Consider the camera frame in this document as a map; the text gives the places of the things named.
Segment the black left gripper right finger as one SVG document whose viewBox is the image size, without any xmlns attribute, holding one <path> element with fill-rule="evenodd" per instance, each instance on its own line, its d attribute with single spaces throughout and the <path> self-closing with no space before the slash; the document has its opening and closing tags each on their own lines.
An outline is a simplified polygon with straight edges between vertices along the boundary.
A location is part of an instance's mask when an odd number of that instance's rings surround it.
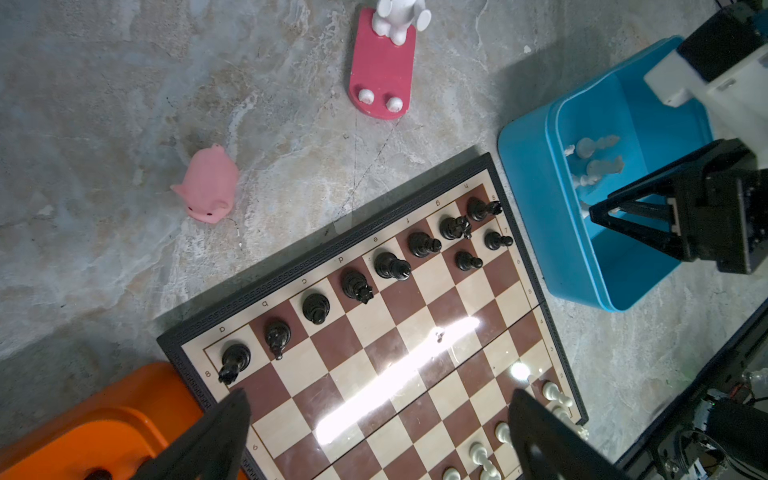
<svg viewBox="0 0 768 480">
<path fill-rule="evenodd" d="M 524 390 L 511 396 L 508 423 L 525 479 L 627 477 Z"/>
</svg>

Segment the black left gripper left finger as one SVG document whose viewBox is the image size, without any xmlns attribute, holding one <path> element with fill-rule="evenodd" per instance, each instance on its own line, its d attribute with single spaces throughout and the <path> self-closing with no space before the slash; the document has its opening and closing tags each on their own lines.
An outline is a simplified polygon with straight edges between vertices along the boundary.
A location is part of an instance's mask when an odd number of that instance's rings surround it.
<svg viewBox="0 0 768 480">
<path fill-rule="evenodd" d="M 156 458 L 136 479 L 235 479 L 249 429 L 246 393 L 232 391 Z"/>
</svg>

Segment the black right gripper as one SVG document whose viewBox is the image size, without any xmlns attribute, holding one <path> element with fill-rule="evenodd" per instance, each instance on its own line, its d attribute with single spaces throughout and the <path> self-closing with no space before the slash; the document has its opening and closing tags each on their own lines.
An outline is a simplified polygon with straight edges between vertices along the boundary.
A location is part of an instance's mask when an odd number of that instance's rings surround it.
<svg viewBox="0 0 768 480">
<path fill-rule="evenodd" d="M 679 261 L 749 275 L 767 259 L 767 171 L 737 139 L 714 141 L 609 194 L 593 223 Z"/>
</svg>

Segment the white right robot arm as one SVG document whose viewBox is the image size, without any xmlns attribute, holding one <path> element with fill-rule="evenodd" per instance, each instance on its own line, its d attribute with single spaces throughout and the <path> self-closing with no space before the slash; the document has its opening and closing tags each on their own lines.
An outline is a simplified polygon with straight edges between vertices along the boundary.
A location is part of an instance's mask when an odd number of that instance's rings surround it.
<svg viewBox="0 0 768 480">
<path fill-rule="evenodd" d="M 679 261 L 753 273 L 767 258 L 766 8 L 721 8 L 644 80 L 668 106 L 698 100 L 735 136 L 614 191 L 591 220 Z"/>
</svg>

